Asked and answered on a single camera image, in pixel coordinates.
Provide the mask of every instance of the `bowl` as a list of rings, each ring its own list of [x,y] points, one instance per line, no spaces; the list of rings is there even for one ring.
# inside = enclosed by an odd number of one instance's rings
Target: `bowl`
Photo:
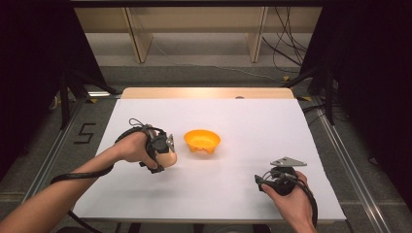
[[[221,142],[218,134],[206,129],[191,130],[185,134],[184,138],[192,152],[204,150],[207,153],[213,153]]]

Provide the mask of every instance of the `finger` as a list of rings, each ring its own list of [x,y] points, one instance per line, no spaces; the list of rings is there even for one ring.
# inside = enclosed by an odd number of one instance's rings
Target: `finger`
[[[151,169],[157,168],[157,163],[154,160],[152,160],[148,154],[146,154],[146,156],[143,156],[142,162],[144,162],[146,166],[148,166]]]
[[[261,185],[261,188],[273,201],[281,197],[281,195],[279,195],[271,186],[265,183]]]

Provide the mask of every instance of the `black cable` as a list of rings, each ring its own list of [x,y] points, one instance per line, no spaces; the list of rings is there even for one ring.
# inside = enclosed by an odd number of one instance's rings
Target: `black cable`
[[[286,55],[285,53],[283,53],[283,52],[277,50],[276,48],[274,48],[272,45],[270,45],[270,44],[266,41],[266,39],[264,39],[264,37],[262,37],[261,39],[263,39],[263,41],[264,41],[269,47],[271,47],[273,50],[275,50],[276,52],[280,53],[280,54],[283,55],[285,58],[287,58],[289,61],[293,62],[294,64],[300,66],[299,62],[293,60],[290,56],[288,56],[288,55]]]
[[[112,166],[110,166],[106,169],[103,169],[101,171],[97,171],[97,172],[68,173],[68,174],[59,175],[57,177],[54,177],[51,180],[51,184],[57,183],[57,182],[62,182],[62,181],[69,181],[69,180],[99,178],[99,177],[102,177],[102,176],[107,175],[108,173],[110,173],[112,171],[113,167],[114,167],[114,165],[112,165]],[[81,220],[72,211],[69,211],[67,213],[67,215],[70,216],[72,219],[74,219],[77,223],[79,223],[82,227],[84,227],[88,231],[93,232],[93,233],[102,233],[101,231],[99,231],[99,230],[93,228],[92,226],[90,226],[89,224],[87,224],[85,221]]]
[[[313,122],[315,122],[317,119],[321,118],[322,116],[324,116],[325,114],[321,114],[319,116],[316,116],[316,118],[314,118],[312,121],[310,121],[310,123],[308,123],[308,126],[310,126]]]
[[[293,48],[293,45],[290,45],[288,42],[286,42],[281,36],[279,36],[279,33],[276,33],[276,35],[279,37],[279,40],[281,40],[285,45],[287,45],[288,47]],[[303,51],[303,52],[307,52],[307,48],[305,48],[304,46],[301,46],[302,48],[296,48],[297,50]]]
[[[313,196],[313,193],[311,192],[311,190],[309,189],[309,187],[306,185],[306,183],[303,180],[295,180],[288,176],[285,176],[285,178],[289,180],[290,182],[295,183],[300,188],[302,188],[303,192],[308,197],[310,205],[312,206],[312,223],[313,223],[313,226],[315,226],[316,228],[318,224],[318,204],[316,203],[316,199]]]
[[[283,36],[283,34],[285,34],[285,31],[286,31],[286,27],[284,27],[284,31],[282,32],[282,36]],[[279,68],[277,65],[276,65],[276,62],[275,62],[275,54],[276,54],[276,52],[278,51],[277,50],[277,48],[278,48],[278,46],[279,46],[279,43],[281,42],[281,40],[278,40],[278,42],[276,43],[276,46],[275,47],[272,47],[271,45],[269,45],[267,42],[267,44],[273,49],[273,55],[272,55],[272,60],[273,60],[273,65],[278,69],[278,70],[280,70],[280,71],[282,71],[282,72],[287,72],[287,73],[299,73],[299,72],[295,72],[295,71],[287,71],[287,70],[284,70],[284,69],[281,69],[281,68]],[[297,63],[297,65],[298,66],[301,66],[301,64],[299,64],[298,62],[296,62],[296,61],[294,61],[294,60],[292,60],[294,63]]]
[[[276,67],[276,69],[278,69],[278,70],[280,70],[280,71],[282,71],[282,72],[299,73],[299,72],[295,72],[295,71],[287,71],[287,70],[281,69],[278,65],[276,65],[275,54],[276,54],[276,52],[279,52],[276,48],[278,47],[280,41],[278,41],[278,43],[276,44],[276,47],[273,47],[272,45],[270,45],[266,40],[264,40],[264,41],[267,43],[267,45],[269,45],[269,47],[271,47],[271,48],[273,49],[272,61],[273,61],[273,65]],[[295,64],[297,64],[298,66],[300,66],[300,64],[299,64],[298,62],[296,62],[295,60],[293,60],[293,59],[291,59],[290,57],[286,56],[284,53],[281,53],[281,54],[283,54],[284,57],[286,57],[287,59],[291,60],[293,63],[295,63]]]
[[[333,112],[334,114],[346,114],[345,112],[343,112],[343,111],[340,111],[340,112]],[[343,119],[343,118],[339,118],[339,117],[337,117],[336,115],[333,115],[333,118],[335,118],[335,119],[337,119],[337,120],[339,120],[339,121],[341,121],[341,122],[351,122],[349,119]]]
[[[149,126],[148,124],[144,124],[144,123],[142,123],[140,120],[138,120],[138,119],[136,119],[136,118],[131,118],[131,119],[129,120],[129,124],[130,124],[131,126],[133,126],[133,128],[136,128],[136,129],[140,128],[140,131],[157,130],[160,134],[164,134],[164,131],[163,131],[162,129]]]
[[[321,109],[325,106],[326,106],[326,104],[310,106],[310,107],[302,109],[302,112],[306,115],[307,113],[309,113],[312,110]]]
[[[348,217],[346,216],[345,210],[343,210],[342,207],[340,207],[340,209],[342,209],[343,215],[346,217],[345,222],[346,222],[346,224],[347,224],[348,227],[349,227],[349,231],[350,231],[351,233],[354,233],[355,230],[354,230],[354,228],[352,227],[351,222],[349,222]]]
[[[278,12],[277,7],[275,7],[275,11],[276,11],[276,14],[277,14],[279,20],[281,21],[281,24],[282,24],[283,29],[284,29],[281,36],[279,36],[279,34],[277,33],[277,36],[278,36],[279,39],[280,39],[280,40],[278,41],[277,46],[279,45],[279,42],[282,41],[282,42],[284,42],[287,46],[290,46],[291,48],[293,48],[294,54],[296,55],[297,60],[299,61],[299,65],[301,65],[301,62],[303,61],[303,57],[302,57],[302,55],[299,53],[299,51],[300,51],[300,50],[303,51],[303,50],[302,50],[301,48],[299,48],[296,44],[298,44],[299,46],[301,46],[301,47],[304,48],[305,50],[307,50],[307,48],[305,48],[304,46],[302,46],[302,45],[293,37],[293,35],[292,35],[292,26],[291,26],[291,19],[290,19],[290,16],[291,16],[291,8],[290,8],[290,7],[287,7],[287,20],[286,20],[286,22],[284,22],[284,21],[282,20],[280,14],[279,14],[279,12]],[[283,35],[284,35],[285,33],[287,34],[287,36],[288,36],[289,39],[291,40],[292,45],[289,45],[288,43],[286,43],[286,42],[283,40]]]

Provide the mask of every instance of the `white table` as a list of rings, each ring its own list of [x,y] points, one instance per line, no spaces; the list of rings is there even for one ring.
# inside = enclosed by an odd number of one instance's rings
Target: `white table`
[[[137,118],[173,134],[178,162],[159,174],[119,162],[77,203],[85,219],[136,222],[271,223],[281,220],[258,191],[254,175],[284,156],[308,166],[303,172],[318,201],[319,220],[345,219],[295,99],[121,99],[113,110],[100,151]],[[218,133],[214,154],[190,152],[186,132]]]

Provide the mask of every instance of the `floor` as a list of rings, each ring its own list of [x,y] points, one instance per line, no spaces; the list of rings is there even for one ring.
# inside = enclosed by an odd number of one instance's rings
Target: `floor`
[[[295,34],[295,39],[307,46],[310,34]],[[266,41],[276,45],[276,34],[264,35]],[[137,64],[130,39],[127,34],[87,34],[98,64],[109,85],[124,88],[131,85],[151,86],[164,83],[167,74],[168,82],[175,86],[183,85],[183,81],[190,74],[204,76],[210,74],[211,78],[203,85],[233,85],[225,77],[238,77],[245,79],[241,86],[280,86],[285,79],[296,77],[299,66],[284,56],[276,53],[266,43],[260,48],[257,63],[251,63],[249,52],[243,34],[156,34],[151,46],[149,56],[145,63]],[[294,50],[280,43],[279,50],[297,60]],[[275,64],[279,69],[274,71]],[[144,69],[146,72],[162,71],[164,77],[157,77],[154,73],[150,80],[136,81],[131,79],[133,72]],[[179,74],[178,82],[174,82],[173,75]],[[310,80],[304,81],[293,88],[293,93],[304,97],[299,104],[302,109],[322,103],[323,95],[308,96],[306,87]],[[93,113],[98,111],[103,117],[93,119],[97,124],[105,124],[105,117],[110,117],[111,108],[115,99],[102,98],[98,104],[85,103],[79,107],[76,121],[87,122]],[[335,125],[331,126],[323,116],[323,110],[313,110],[306,114],[309,128],[314,136],[320,158],[324,163],[327,177],[329,178],[339,203],[348,217],[347,222],[335,222],[330,225],[320,225],[320,232],[412,232],[412,214],[403,203],[395,188],[386,175],[368,161],[367,145],[362,142],[358,131],[352,126],[350,118],[339,107],[333,109]],[[87,156],[67,164],[61,157],[77,156],[77,154],[93,154],[93,147],[77,146],[56,148],[53,144],[58,137],[65,138],[66,142],[75,141],[77,134],[74,123],[68,136],[59,131],[60,111],[51,111],[45,119],[44,125],[39,127],[38,137],[34,138],[27,146],[27,155],[20,157],[6,178],[0,183],[0,217],[3,218],[21,200],[25,198],[28,190],[33,190],[33,181],[39,175],[42,163],[50,159],[53,152],[58,154],[55,160],[51,159],[51,170],[45,175],[45,181],[54,174],[67,171],[69,167],[88,159]],[[102,135],[104,127],[96,128],[95,135]],[[73,224],[70,219],[64,219],[62,225]],[[105,232],[128,232],[128,224],[118,226],[94,222],[94,226]],[[279,225],[273,232],[291,232],[286,225]]]

